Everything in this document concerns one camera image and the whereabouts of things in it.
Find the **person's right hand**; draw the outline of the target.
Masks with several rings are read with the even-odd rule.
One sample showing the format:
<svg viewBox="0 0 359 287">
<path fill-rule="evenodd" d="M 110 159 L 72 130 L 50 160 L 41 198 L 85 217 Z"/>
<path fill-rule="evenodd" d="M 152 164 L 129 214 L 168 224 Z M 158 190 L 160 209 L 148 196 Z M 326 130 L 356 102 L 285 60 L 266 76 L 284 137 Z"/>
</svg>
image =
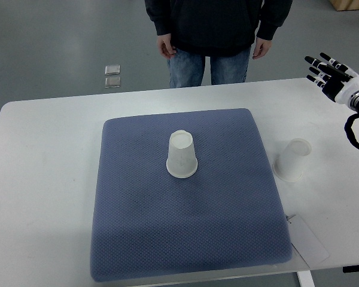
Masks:
<svg viewBox="0 0 359 287">
<path fill-rule="evenodd" d="M 159 35 L 157 37 L 157 48 L 161 56 L 163 56 L 165 59 L 170 60 L 173 58 L 177 50 L 176 48 L 171 44 L 171 34 L 167 33 L 165 35 Z"/>
</svg>

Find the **person's left hand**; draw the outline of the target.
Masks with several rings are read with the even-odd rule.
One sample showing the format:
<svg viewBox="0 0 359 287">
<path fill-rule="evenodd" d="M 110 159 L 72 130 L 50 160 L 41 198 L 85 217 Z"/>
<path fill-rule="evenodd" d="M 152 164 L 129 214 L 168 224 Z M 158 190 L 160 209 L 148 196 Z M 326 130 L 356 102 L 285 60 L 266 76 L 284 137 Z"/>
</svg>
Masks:
<svg viewBox="0 0 359 287">
<path fill-rule="evenodd" d="M 271 40 L 265 40 L 257 37 L 255 40 L 255 48 L 252 55 L 252 59 L 257 60 L 264 57 L 267 54 L 267 52 L 270 50 L 271 46 L 272 46 Z"/>
</svg>

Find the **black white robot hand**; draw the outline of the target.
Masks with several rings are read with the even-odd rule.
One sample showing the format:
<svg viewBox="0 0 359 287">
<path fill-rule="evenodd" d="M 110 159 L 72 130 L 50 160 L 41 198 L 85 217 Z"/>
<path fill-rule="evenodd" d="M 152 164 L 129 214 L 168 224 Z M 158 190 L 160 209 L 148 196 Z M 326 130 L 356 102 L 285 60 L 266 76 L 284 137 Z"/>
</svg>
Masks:
<svg viewBox="0 0 359 287">
<path fill-rule="evenodd" d="M 331 101 L 347 105 L 350 96 L 359 91 L 359 74 L 325 53 L 320 53 L 320 57 L 323 60 L 305 56 L 312 72 L 312 75 L 306 76 L 307 79 L 317 85 Z"/>
</svg>

